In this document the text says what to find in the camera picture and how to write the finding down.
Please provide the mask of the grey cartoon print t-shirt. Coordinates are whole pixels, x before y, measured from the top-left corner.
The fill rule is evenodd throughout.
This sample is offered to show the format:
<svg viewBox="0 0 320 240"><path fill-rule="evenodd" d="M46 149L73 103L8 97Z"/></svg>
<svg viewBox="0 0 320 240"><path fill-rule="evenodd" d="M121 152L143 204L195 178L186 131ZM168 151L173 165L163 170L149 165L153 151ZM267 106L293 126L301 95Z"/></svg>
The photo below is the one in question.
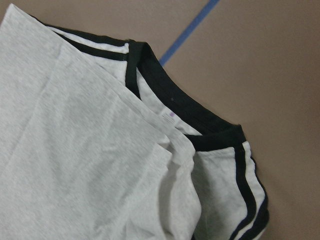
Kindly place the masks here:
<svg viewBox="0 0 320 240"><path fill-rule="evenodd" d="M183 92L146 42L0 25L3 240L257 240L268 196L240 125Z"/></svg>

